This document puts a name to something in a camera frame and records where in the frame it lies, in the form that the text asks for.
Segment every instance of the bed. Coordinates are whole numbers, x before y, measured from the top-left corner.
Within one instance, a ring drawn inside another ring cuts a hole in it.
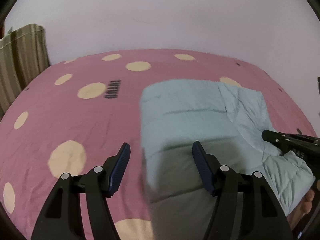
[[[153,238],[142,183],[139,100],[145,87],[176,78],[261,91],[276,130],[316,136],[284,89],[263,70],[240,60],[149,49],[52,65],[22,91],[0,123],[0,200],[27,239],[57,178],[64,172],[87,173],[116,154],[123,142],[131,146],[131,159],[119,192],[108,202],[110,212],[121,239]],[[81,203],[91,240],[84,198]]]

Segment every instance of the black bracket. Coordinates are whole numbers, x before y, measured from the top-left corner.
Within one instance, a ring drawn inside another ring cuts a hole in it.
[[[238,240],[293,240],[280,203],[262,173],[239,174],[220,165],[199,141],[193,144],[192,155],[204,188],[218,197],[203,240],[230,240],[238,192],[244,193]]]
[[[86,194],[94,239],[120,240],[106,197],[118,191],[129,158],[130,146],[124,143],[116,156],[87,174],[62,174],[41,209],[31,240],[85,240],[79,193]]]

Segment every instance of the white wall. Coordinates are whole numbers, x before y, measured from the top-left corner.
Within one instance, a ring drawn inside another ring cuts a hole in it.
[[[18,0],[8,30],[43,25],[51,62],[116,49],[177,48],[255,64],[320,135],[320,22],[306,0]]]

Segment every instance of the metal bolt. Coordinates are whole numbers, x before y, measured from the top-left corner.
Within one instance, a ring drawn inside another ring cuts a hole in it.
[[[256,171],[256,172],[254,173],[254,175],[255,175],[257,178],[262,178],[262,173],[259,172],[259,171]]]
[[[222,171],[229,171],[229,167],[226,166],[226,165],[221,165],[221,166],[220,166],[220,170],[222,170]]]
[[[61,179],[67,179],[67,178],[69,178],[69,173],[63,173],[61,175]]]
[[[94,170],[94,172],[99,173],[103,170],[103,168],[101,166],[97,166],[93,170]]]

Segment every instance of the beige polka dot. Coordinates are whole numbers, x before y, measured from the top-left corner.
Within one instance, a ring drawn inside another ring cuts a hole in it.
[[[174,55],[176,58],[181,59],[181,60],[195,60],[194,57],[188,55],[188,54],[176,54]]]
[[[92,83],[79,89],[78,97],[83,99],[96,98],[102,95],[107,90],[107,87],[103,83]]]
[[[126,219],[115,223],[121,240],[153,240],[151,222],[142,219]]]
[[[70,59],[70,60],[65,61],[64,63],[67,64],[67,63],[70,63],[70,62],[72,62],[72,61],[75,61],[76,59],[77,59],[77,58]]]
[[[27,120],[28,115],[28,112],[23,112],[22,114],[20,114],[16,122],[14,123],[13,128],[15,128],[16,130],[19,129]]]
[[[3,201],[6,210],[12,214],[14,210],[14,203],[16,202],[16,196],[14,194],[13,187],[9,182],[4,185]]]
[[[72,78],[72,74],[66,74],[60,78],[58,78],[56,81],[55,81],[55,85],[61,85],[65,82],[67,82],[70,78]]]
[[[111,54],[111,55],[105,56],[104,58],[102,58],[102,60],[104,60],[104,61],[111,61],[111,60],[118,59],[118,58],[120,58],[120,57],[121,57],[120,54]]]
[[[65,172],[76,176],[82,171],[85,161],[86,153],[83,146],[75,141],[66,141],[51,153],[48,166],[56,178]]]
[[[127,64],[125,68],[131,71],[144,71],[151,68],[151,65],[146,61],[136,61],[136,62]]]
[[[220,82],[227,83],[227,84],[230,84],[230,85],[234,85],[234,86],[237,86],[237,87],[240,87],[240,88],[242,87],[237,81],[234,81],[233,79],[227,78],[227,77],[220,78]]]

